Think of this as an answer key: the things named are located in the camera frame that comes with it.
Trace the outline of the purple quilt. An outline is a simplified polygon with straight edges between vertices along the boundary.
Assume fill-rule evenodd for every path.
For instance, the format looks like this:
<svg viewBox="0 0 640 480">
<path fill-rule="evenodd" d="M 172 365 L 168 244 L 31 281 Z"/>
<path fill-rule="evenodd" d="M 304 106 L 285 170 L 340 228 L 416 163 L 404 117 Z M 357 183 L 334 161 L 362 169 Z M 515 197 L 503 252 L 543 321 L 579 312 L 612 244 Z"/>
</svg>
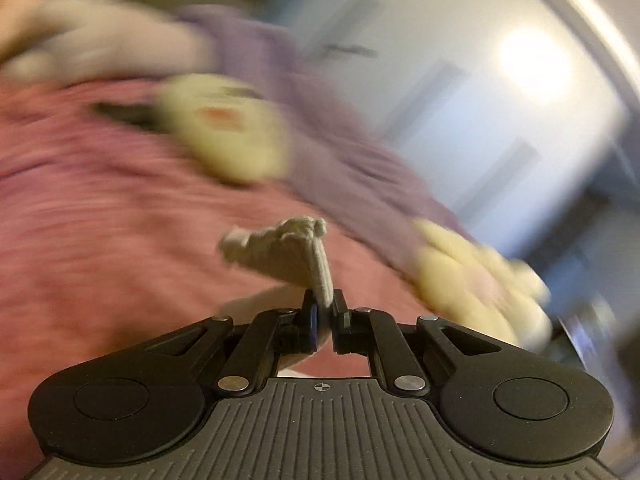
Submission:
<svg viewBox="0 0 640 480">
<path fill-rule="evenodd" d="M 304 61 L 285 28 L 209 4 L 186 6 L 178 17 L 213 39 L 218 73 L 244 81 L 277 107 L 291 135 L 286 185 L 345 234 L 410 275 L 424 242 L 416 220 L 466 233 L 425 182 Z"/>
</svg>

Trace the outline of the yellow flower-shaped pillow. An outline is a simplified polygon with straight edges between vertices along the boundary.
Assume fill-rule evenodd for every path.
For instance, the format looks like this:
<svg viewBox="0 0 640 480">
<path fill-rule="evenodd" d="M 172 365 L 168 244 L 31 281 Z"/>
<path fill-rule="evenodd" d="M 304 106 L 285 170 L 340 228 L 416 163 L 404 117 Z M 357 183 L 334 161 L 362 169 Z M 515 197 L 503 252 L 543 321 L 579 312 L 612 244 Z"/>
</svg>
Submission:
<svg viewBox="0 0 640 480">
<path fill-rule="evenodd" d="M 531 352 L 549 343 L 552 322 L 544 307 L 550 290 L 526 262 L 508 260 L 434 222 L 414 224 L 424 245 L 413 284 L 428 310 Z"/>
</svg>

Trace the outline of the pink plush toy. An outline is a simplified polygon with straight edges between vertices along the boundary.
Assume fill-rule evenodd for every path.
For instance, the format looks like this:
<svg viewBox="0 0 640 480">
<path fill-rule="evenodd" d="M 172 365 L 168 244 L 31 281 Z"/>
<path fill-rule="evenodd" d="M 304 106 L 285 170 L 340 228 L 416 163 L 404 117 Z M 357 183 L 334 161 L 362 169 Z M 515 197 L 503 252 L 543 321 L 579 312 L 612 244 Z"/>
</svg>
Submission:
<svg viewBox="0 0 640 480">
<path fill-rule="evenodd" d="M 44 0 L 3 49 L 1 76 L 24 84 L 162 78 L 217 68 L 200 26 L 125 0 Z"/>
</svg>

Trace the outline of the cream ribbed knit sweater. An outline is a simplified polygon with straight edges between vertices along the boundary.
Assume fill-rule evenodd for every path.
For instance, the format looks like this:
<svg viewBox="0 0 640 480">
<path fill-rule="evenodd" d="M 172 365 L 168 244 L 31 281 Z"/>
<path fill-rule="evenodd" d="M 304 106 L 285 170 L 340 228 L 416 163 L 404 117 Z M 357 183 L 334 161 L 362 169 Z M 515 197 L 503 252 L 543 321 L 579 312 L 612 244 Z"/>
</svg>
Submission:
<svg viewBox="0 0 640 480">
<path fill-rule="evenodd" d="M 293 217 L 257 231 L 235 228 L 218 248 L 228 263 L 310 289 L 319 306 L 329 309 L 334 287 L 322 243 L 325 235 L 323 219 Z"/>
</svg>

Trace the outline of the pink ribbed bed blanket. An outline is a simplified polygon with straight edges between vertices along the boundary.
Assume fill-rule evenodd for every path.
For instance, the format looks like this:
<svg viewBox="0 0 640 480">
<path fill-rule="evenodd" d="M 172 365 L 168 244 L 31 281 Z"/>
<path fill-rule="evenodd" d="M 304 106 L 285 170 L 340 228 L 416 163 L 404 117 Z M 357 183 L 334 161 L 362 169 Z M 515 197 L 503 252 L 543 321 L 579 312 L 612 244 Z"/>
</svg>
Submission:
<svg viewBox="0 0 640 480">
<path fill-rule="evenodd" d="M 26 410 L 49 375 L 206 318 L 266 289 L 218 240 L 294 216 L 325 218 L 333 276 L 357 304 L 409 322 L 407 274 L 281 182 L 232 188 L 174 140 L 114 122 L 99 102 L 144 104 L 157 85 L 1 86 L 1 474 L 40 462 Z"/>
</svg>

